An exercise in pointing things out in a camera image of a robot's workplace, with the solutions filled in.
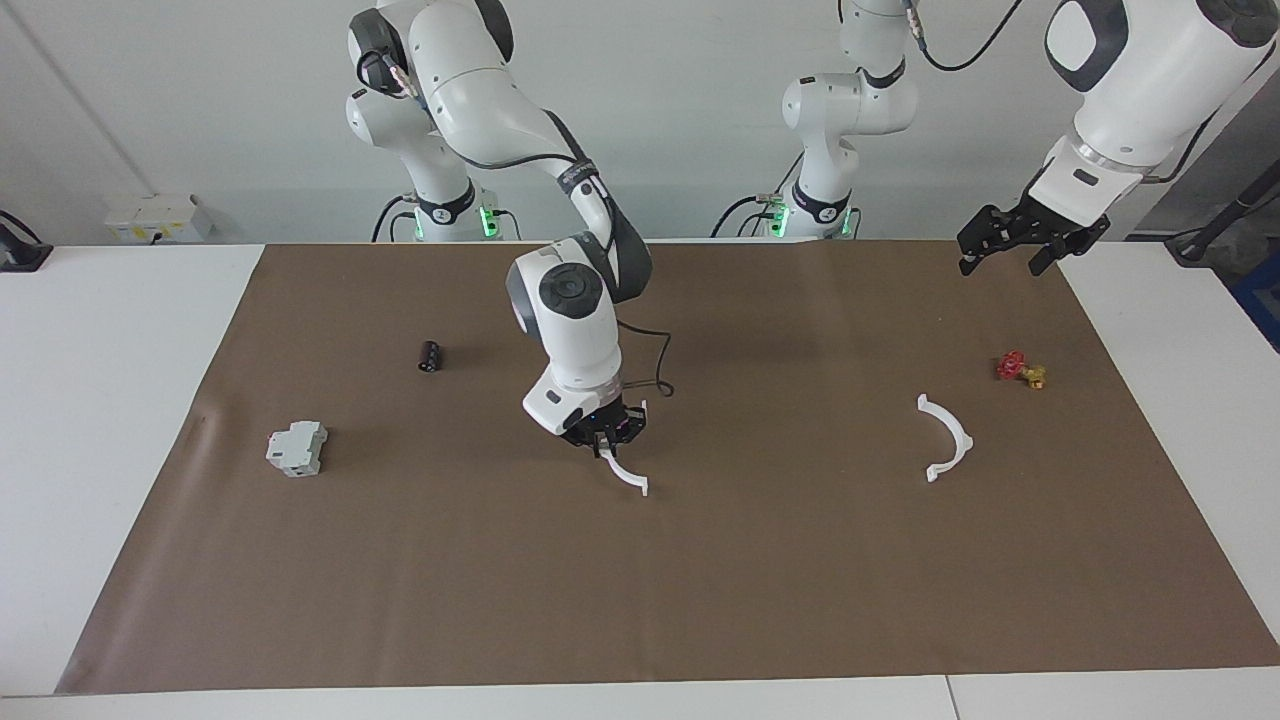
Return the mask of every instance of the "semicircular white bracket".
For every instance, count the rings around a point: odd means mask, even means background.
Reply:
[[[644,409],[645,415],[648,416],[649,402],[641,401],[640,407]],[[626,468],[620,465],[618,459],[613,455],[613,451],[609,450],[608,447],[600,448],[600,457],[603,457],[604,461],[609,464],[609,469],[613,470],[613,474],[617,475],[620,480],[627,483],[628,486],[635,486],[640,488],[640,495],[644,497],[649,497],[649,478],[646,478],[645,475],[636,475],[635,473],[631,473]]]
[[[942,420],[942,424],[951,430],[951,437],[956,442],[956,456],[950,462],[929,465],[929,468],[924,471],[925,478],[928,478],[932,483],[938,479],[938,475],[955,468],[961,460],[964,460],[965,454],[973,450],[973,438],[964,432],[964,425],[960,424],[960,420],[957,420],[955,415],[952,415],[946,407],[929,402],[929,397],[927,395],[922,395],[915,401],[915,406],[920,410],[920,413],[933,415],[938,420]]]

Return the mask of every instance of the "brown paper mat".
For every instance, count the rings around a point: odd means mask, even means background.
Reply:
[[[676,397],[628,395],[644,500],[520,407],[524,250],[269,247],[59,692],[1280,664],[1056,270],[655,247],[621,313],[676,334]],[[625,336],[628,379],[659,345]],[[1014,347],[1048,389],[992,379]],[[977,441],[934,486],[920,392]],[[262,455],[300,419],[332,434],[291,480]]]

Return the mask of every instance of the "wall socket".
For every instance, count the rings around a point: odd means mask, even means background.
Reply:
[[[192,195],[108,197],[106,227],[119,242],[205,242],[212,220]]]

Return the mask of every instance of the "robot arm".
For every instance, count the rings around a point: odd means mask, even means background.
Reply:
[[[1151,177],[1275,50],[1274,0],[1065,0],[1050,64],[1084,94],[1075,122],[1009,211],[988,205],[960,232],[960,270],[1041,245],[1033,274],[1083,255],[1116,201]]]
[[[435,123],[415,102],[360,90],[347,99],[347,124],[356,137],[404,164],[424,241],[500,240],[493,193],[471,181],[462,159],[434,135]]]
[[[919,91],[904,76],[909,28],[901,0],[842,0],[840,44],[852,74],[818,74],[787,87],[782,115],[804,142],[804,164],[787,188],[787,236],[831,237],[841,231],[858,170],[846,140],[890,135],[915,118]]]
[[[525,410],[571,443],[612,455],[644,428],[644,411],[622,404],[613,305],[644,291],[653,264],[568,128],[517,88],[502,4],[383,3],[352,20],[348,45],[361,79],[412,97],[462,160],[481,169],[532,165],[557,179],[582,217],[586,232],[517,259],[507,290],[521,328],[550,360]]]

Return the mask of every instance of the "red object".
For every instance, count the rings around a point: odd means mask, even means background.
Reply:
[[[1000,365],[996,365],[996,374],[1002,380],[1012,380],[1018,378],[1025,366],[1027,356],[1014,350],[1000,359]]]

